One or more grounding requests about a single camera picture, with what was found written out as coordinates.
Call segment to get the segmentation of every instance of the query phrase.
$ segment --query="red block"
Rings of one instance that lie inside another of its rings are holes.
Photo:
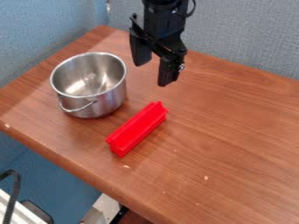
[[[106,137],[109,149],[122,157],[165,120],[168,110],[160,102],[151,102]]]

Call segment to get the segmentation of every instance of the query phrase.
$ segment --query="wooden table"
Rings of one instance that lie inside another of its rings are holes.
[[[61,113],[49,75],[74,54],[128,67],[128,98],[100,119]],[[176,83],[135,67],[128,34],[100,26],[0,91],[0,129],[153,223],[299,223],[299,82],[189,51]],[[167,121],[118,159],[104,141],[148,104]]]

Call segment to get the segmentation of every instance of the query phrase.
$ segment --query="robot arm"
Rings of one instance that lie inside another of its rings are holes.
[[[143,0],[144,17],[132,15],[129,44],[135,65],[139,67],[152,59],[152,53],[160,57],[157,85],[165,87],[177,80],[184,69],[187,48],[181,41],[189,0]]]

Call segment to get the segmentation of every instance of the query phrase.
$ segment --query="cable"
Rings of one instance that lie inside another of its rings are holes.
[[[183,15],[180,12],[177,12],[177,15],[179,15],[180,17],[188,18],[188,17],[192,15],[192,13],[193,13],[195,10],[196,10],[196,0],[192,0],[192,4],[193,4],[193,6],[192,6],[192,9],[191,9],[191,12],[189,12],[189,13],[187,13],[185,15]]]
[[[18,192],[20,192],[20,187],[21,187],[21,176],[17,173],[17,171],[9,170],[9,171],[2,172],[0,174],[0,181],[10,175],[13,175],[13,192],[12,192],[9,201],[6,203],[6,209],[5,209],[5,213],[4,213],[2,224],[9,224],[10,223],[10,219],[12,219],[13,212],[14,212],[14,202],[16,202],[17,195],[18,195]]]

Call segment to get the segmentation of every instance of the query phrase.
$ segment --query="metal pot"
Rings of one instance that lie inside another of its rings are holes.
[[[50,73],[60,109],[80,118],[113,112],[127,97],[127,66],[106,52],[86,52],[64,60]]]

